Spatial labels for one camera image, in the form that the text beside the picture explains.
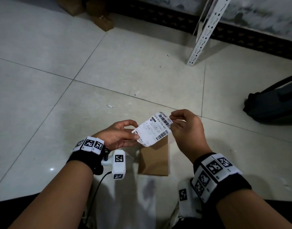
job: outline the tile grout line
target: tile grout line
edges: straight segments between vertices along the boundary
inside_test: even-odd
[[[43,70],[41,70],[41,69],[37,69],[37,68],[31,67],[31,66],[27,66],[27,65],[23,65],[23,64],[20,64],[20,63],[17,63],[17,62],[9,61],[9,60],[7,60],[7,59],[2,59],[2,58],[0,58],[0,59],[1,59],[1,60],[4,60],[4,61],[7,61],[7,62],[12,62],[12,63],[18,64],[18,65],[21,65],[21,66],[29,67],[29,68],[31,68],[31,69],[35,69],[35,70],[39,70],[39,71],[43,71]],[[54,74],[54,73],[51,73],[51,72],[48,72],[48,71],[43,71],[43,72],[46,72],[46,73],[49,73],[49,74],[53,74],[53,75],[57,75],[57,74]],[[67,79],[73,80],[73,79],[71,79],[71,78],[69,78],[69,77],[65,77],[65,76],[62,76],[62,75],[57,75],[57,76],[60,76],[60,77],[64,77],[64,78],[67,78]]]
[[[83,66],[86,64],[86,62],[89,60],[89,58],[91,57],[91,55],[93,54],[93,52],[90,54],[90,56],[88,57],[88,59],[85,61],[85,63],[83,64]],[[11,169],[11,167],[14,165],[14,163],[18,160],[18,158],[20,157],[20,155],[22,154],[22,152],[24,151],[24,149],[26,148],[26,146],[29,144],[29,142],[32,140],[32,138],[34,137],[34,135],[37,133],[37,131],[39,130],[39,128],[41,127],[41,125],[45,122],[45,120],[47,119],[47,117],[49,116],[49,114],[52,112],[52,110],[54,109],[54,107],[56,106],[56,104],[59,102],[59,100],[61,99],[61,97],[64,95],[64,93],[67,91],[67,89],[69,88],[69,86],[72,84],[72,82],[74,81],[74,79],[71,79],[72,81],[71,81],[71,83],[68,85],[68,87],[65,89],[65,91],[62,93],[62,95],[60,96],[60,98],[57,100],[57,102],[55,103],[55,105],[52,107],[52,109],[51,109],[51,111],[48,113],[48,115],[45,117],[45,119],[42,121],[42,123],[40,124],[40,126],[37,128],[37,130],[34,132],[34,134],[32,135],[32,137],[29,139],[29,141],[26,143],[26,145],[24,146],[24,148],[21,150],[21,152],[19,153],[19,155],[16,157],[16,159],[14,160],[14,162],[11,164],[11,166],[7,169],[7,171],[5,172],[5,174],[3,175],[3,177],[1,178],[1,180],[0,180],[0,183],[3,181],[3,179],[4,179],[4,177],[7,175],[7,173],[10,171],[10,169]]]
[[[210,118],[207,118],[207,117],[202,117],[202,118],[205,118],[205,119],[208,119],[208,120],[211,120],[211,121],[216,121],[216,122],[219,122],[219,123],[222,123],[222,124],[225,124],[225,125],[233,126],[233,127],[236,127],[236,128],[240,128],[240,129],[243,129],[243,130],[247,130],[247,131],[249,131],[249,132],[254,132],[254,133],[257,133],[257,134],[259,134],[259,135],[267,136],[267,137],[270,137],[270,138],[274,138],[274,139],[277,139],[277,140],[280,140],[280,141],[285,141],[285,142],[288,142],[288,143],[291,143],[291,144],[292,144],[291,141],[286,141],[286,140],[283,140],[283,139],[280,139],[280,138],[277,138],[277,137],[274,137],[274,136],[268,136],[268,135],[266,135],[266,134],[262,134],[262,133],[260,133],[260,132],[255,132],[255,131],[252,131],[252,130],[250,130],[250,129],[241,128],[241,127],[238,127],[238,126],[235,126],[235,125],[230,125],[230,124],[228,124],[228,123],[224,123],[224,122],[221,122],[221,121],[213,120],[213,119],[210,119]]]
[[[202,89],[202,102],[201,102],[201,117],[202,117],[202,108],[203,108],[203,95],[204,95],[205,69],[206,69],[206,61],[204,61],[204,76],[203,76],[203,89]]]
[[[76,82],[83,83],[83,84],[88,84],[88,83],[85,83],[85,82],[83,82],[83,81],[79,81],[79,80],[75,80],[75,81],[76,81]],[[99,87],[99,86],[96,86],[96,85],[93,85],[93,84],[88,84],[88,85],[91,85],[91,86],[94,86],[94,87],[97,87],[97,88],[102,88],[102,89],[105,89],[105,90],[108,90],[108,91],[111,91],[111,92],[115,92],[115,93],[118,93],[118,94],[121,94],[121,95],[130,96],[130,95],[127,95],[127,94],[124,94],[124,93],[121,93],[121,92],[117,92],[117,91],[110,90],[110,89],[107,89],[107,88]],[[138,98],[138,97],[136,97],[136,96],[130,96],[130,97],[133,97],[133,98],[136,98],[136,99],[139,99],[139,100],[144,100],[144,99]],[[144,101],[150,102],[150,103],[152,103],[152,104],[158,104],[158,103],[155,103],[155,102],[151,102],[151,101],[149,101],[149,100],[144,100]],[[159,104],[159,105],[161,105],[161,106],[163,106],[163,107],[167,107],[167,108],[172,108],[172,107],[168,107],[168,106],[166,106],[166,105],[162,105],[162,104]]]

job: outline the bag strap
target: bag strap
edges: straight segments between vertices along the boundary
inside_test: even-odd
[[[277,88],[279,88],[280,86],[283,86],[284,84],[287,84],[287,83],[289,83],[289,82],[291,82],[291,81],[292,81],[292,76],[289,76],[289,77],[287,77],[287,78],[285,78],[285,79],[283,79],[283,80],[281,80],[281,81],[275,83],[274,85],[270,86],[269,88],[266,88],[265,90],[263,90],[263,91],[261,92],[261,94],[262,94],[262,93],[265,93],[265,92],[273,91],[274,89],[277,89]]]

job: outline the barcode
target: barcode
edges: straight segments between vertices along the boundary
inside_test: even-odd
[[[168,134],[168,131],[164,131],[163,133],[161,133],[158,137],[156,137],[157,140],[162,139],[163,137],[165,137]]]
[[[161,120],[166,124],[166,126],[170,129],[170,124],[167,122],[167,120],[165,120],[165,118],[160,114],[159,118],[161,118]]]

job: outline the dark patterned baseboard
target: dark patterned baseboard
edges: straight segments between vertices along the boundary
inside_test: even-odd
[[[193,33],[199,17],[137,0],[109,0],[111,12]],[[218,23],[212,39],[292,59],[292,42],[253,30]]]

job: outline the floor tile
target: floor tile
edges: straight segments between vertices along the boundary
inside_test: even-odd
[[[201,114],[204,62],[186,65],[194,38],[179,30],[112,15],[114,29],[76,80]]]
[[[243,111],[249,93],[291,75],[291,60],[228,45],[206,60],[202,116],[292,142],[292,126],[259,124]]]
[[[229,158],[265,199],[292,201],[292,143],[202,117],[213,152]]]
[[[105,32],[92,21],[0,0],[0,58],[74,78]]]
[[[170,114],[173,109],[73,81],[0,183],[0,200],[40,192],[64,166],[73,146],[84,136],[92,135],[115,121],[134,119],[141,124],[158,111]],[[161,220],[168,219],[177,203],[178,182],[193,176],[192,164],[179,151],[172,135],[169,135],[169,144],[169,177],[137,175],[135,154],[139,148],[127,150],[135,158],[133,168],[127,171],[124,180],[113,181],[110,176],[104,179],[97,207],[108,208],[108,212],[123,209],[122,214],[126,217],[119,222],[123,226],[133,209],[140,212],[135,221],[139,227],[142,227],[141,222],[156,223],[156,216]],[[104,173],[110,170],[110,167],[105,167]],[[95,176],[97,183],[101,177]],[[108,221],[107,225],[112,225],[118,219]]]
[[[0,180],[70,82],[0,59]]]

